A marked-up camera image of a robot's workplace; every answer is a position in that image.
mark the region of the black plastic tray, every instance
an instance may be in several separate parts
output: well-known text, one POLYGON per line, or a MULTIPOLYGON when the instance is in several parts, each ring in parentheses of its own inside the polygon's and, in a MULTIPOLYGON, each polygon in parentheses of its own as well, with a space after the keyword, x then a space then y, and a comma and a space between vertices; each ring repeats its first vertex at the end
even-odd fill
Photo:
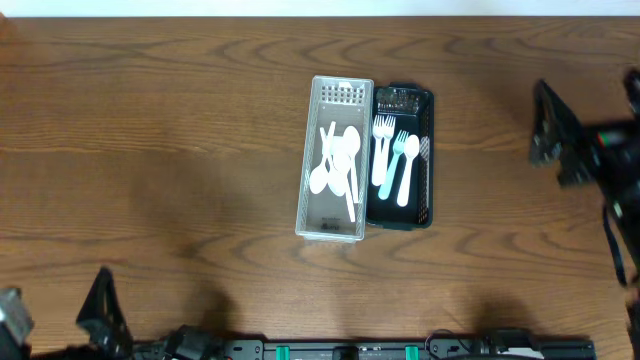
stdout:
MULTIPOLYGON (((428 163, 421 155, 416 157, 411 173, 409 203, 405 207, 396 204, 402 170, 406 158, 400 157, 396 176, 391 187, 391 196, 387 200, 378 198, 379 186, 371 184, 373 155, 369 158, 369 182, 367 189, 367 222, 385 229, 412 230, 426 228, 433 221, 433 158, 434 158, 434 96, 420 86, 411 83, 391 83, 389 86, 376 87, 374 91, 372 119, 376 115, 393 115, 396 117, 394 137, 389 146, 389 159, 393 157, 393 142, 400 130, 410 135, 417 135, 420 140, 429 137, 428 163)), ((374 154, 375 141, 370 142, 370 154, 374 154)))

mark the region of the spoon bowl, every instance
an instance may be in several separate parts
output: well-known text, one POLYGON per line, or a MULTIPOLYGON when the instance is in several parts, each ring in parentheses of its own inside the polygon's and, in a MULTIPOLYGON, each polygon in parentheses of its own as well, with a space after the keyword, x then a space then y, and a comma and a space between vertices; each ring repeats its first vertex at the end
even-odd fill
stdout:
POLYGON ((322 163, 313 169, 311 176, 309 176, 309 190, 311 190, 313 194, 319 194, 324 190, 324 187, 327 186, 328 180, 329 172, 324 163, 322 163))
POLYGON ((333 156, 333 166, 343 176, 347 176, 347 173, 351 169, 351 158, 344 152, 339 152, 333 156))
POLYGON ((338 197, 347 191, 344 186, 344 177, 336 170, 329 172, 329 189, 338 197))
POLYGON ((404 154, 407 156, 407 161, 413 160, 420 152, 420 140, 415 135, 409 136, 407 143, 404 145, 404 154))
POLYGON ((351 159, 355 159, 356 154, 360 151, 360 134, 353 126, 348 126, 344 129, 342 134, 343 147, 347 152, 347 155, 351 156, 351 159))

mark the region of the plastic fork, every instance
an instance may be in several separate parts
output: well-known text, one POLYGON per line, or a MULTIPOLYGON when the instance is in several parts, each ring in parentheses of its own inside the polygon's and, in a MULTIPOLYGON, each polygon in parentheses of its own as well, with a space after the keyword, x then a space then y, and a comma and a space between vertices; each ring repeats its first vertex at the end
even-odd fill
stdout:
POLYGON ((420 140, 415 135, 409 136, 404 143, 404 156, 407 161, 404 163, 404 173, 398 191, 398 206, 405 207, 409 203, 409 189, 411 188, 411 168, 413 159, 420 153, 420 140))
POLYGON ((391 143, 391 139, 393 138, 393 133, 396 127, 396 117, 395 116, 387 116, 387 120, 384 122, 384 139, 382 145, 382 158, 378 166, 380 169, 380 177, 382 181, 385 181, 383 176, 387 171, 387 165, 389 164, 389 144, 391 143))
POLYGON ((409 133, 403 130, 398 133, 396 141, 393 142, 393 158, 391 159, 389 169, 387 169, 384 184, 382 184, 378 191, 378 197, 380 200, 386 200, 389 198, 391 186, 393 185, 393 178, 396 175, 396 168, 398 167, 398 159, 400 159, 400 155, 404 153, 404 144, 407 141, 407 138, 409 138, 409 133))
POLYGON ((385 134, 384 116, 376 115, 373 122, 373 138, 376 140, 376 149, 373 154, 373 170, 371 170, 371 183, 374 186, 380 186, 384 182, 384 170, 378 170, 380 168, 380 160, 382 157, 381 140, 385 134))

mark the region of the plastic cutlery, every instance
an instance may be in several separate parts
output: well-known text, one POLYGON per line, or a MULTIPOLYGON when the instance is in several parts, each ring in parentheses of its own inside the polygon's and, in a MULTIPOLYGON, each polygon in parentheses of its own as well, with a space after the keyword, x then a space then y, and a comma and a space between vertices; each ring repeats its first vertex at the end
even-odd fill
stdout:
POLYGON ((329 172, 327 172, 326 161, 329 160, 331 165, 331 141, 333 140, 333 132, 336 128, 336 122, 332 121, 329 126, 329 135, 325 138, 324 128, 320 128, 320 134, 322 135, 322 160, 309 176, 309 189, 313 194, 319 194, 327 186, 329 181, 329 172))
POLYGON ((344 186, 343 176, 335 167, 335 158, 336 156, 333 155, 333 161, 329 162, 329 167, 331 168, 329 170, 329 189, 331 189, 335 196, 340 197, 344 195, 346 189, 344 186))
POLYGON ((355 222, 356 215, 353 209, 353 199, 351 198, 351 191, 349 190, 349 180, 347 180, 347 173, 351 169, 351 159, 345 152, 340 151, 337 154, 333 155, 333 164, 335 165, 336 171, 334 172, 332 183, 342 183, 343 187, 341 188, 341 190, 342 195, 344 195, 344 197, 347 199, 347 211, 349 212, 349 220, 351 220, 351 222, 355 222))
POLYGON ((396 136, 396 141, 394 141, 392 148, 393 158, 391 159, 389 169, 387 169, 384 184, 382 184, 380 190, 378 191, 378 197, 380 198, 380 200, 386 200, 389 198, 391 186, 393 185, 393 178, 396 175, 396 168, 398 167, 398 159, 404 152, 405 141, 407 141, 408 137, 409 133, 406 131, 400 131, 398 133, 398 136, 396 136))
POLYGON ((333 135, 333 141, 331 142, 331 155, 335 155, 342 149, 342 136, 333 135))
POLYGON ((380 166, 380 173, 385 174, 387 171, 387 165, 389 163, 389 144, 391 143, 391 139, 393 138, 393 133, 396 127, 396 117, 395 116, 387 116, 387 121, 384 123, 384 139, 382 140, 382 158, 378 166, 380 166))
POLYGON ((356 175, 356 154, 360 151, 360 134, 353 126, 348 126, 342 134, 342 148, 349 155, 351 160, 351 191, 353 192, 353 202, 359 203, 358 196, 358 176, 356 175))
POLYGON ((371 183, 374 186, 380 186, 384 182, 384 170, 381 170, 380 160, 382 156, 382 149, 380 141, 384 137, 384 116, 376 115, 373 122, 373 138, 376 140, 376 149, 373 153, 373 170, 371 170, 371 183))
POLYGON ((409 188, 411 186, 411 166, 413 159, 418 156, 420 152, 420 140, 415 135, 409 136, 407 143, 404 146, 404 156, 407 158, 407 163, 404 166, 404 174, 402 174, 402 182, 400 183, 400 191, 398 192, 398 205, 401 207, 407 206, 409 202, 409 188))

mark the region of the wood grain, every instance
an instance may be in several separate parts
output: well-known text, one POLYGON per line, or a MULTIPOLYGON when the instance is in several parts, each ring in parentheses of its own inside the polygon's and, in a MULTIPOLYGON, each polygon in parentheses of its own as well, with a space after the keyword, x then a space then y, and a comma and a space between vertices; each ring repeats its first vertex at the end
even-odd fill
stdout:
POLYGON ((0 285, 36 351, 101 264, 140 339, 523 326, 628 359, 595 187, 527 163, 541 77, 585 122, 627 115, 632 18, 9 19, 0 30, 0 285), (294 236, 315 74, 436 94, 435 221, 357 246, 294 236))

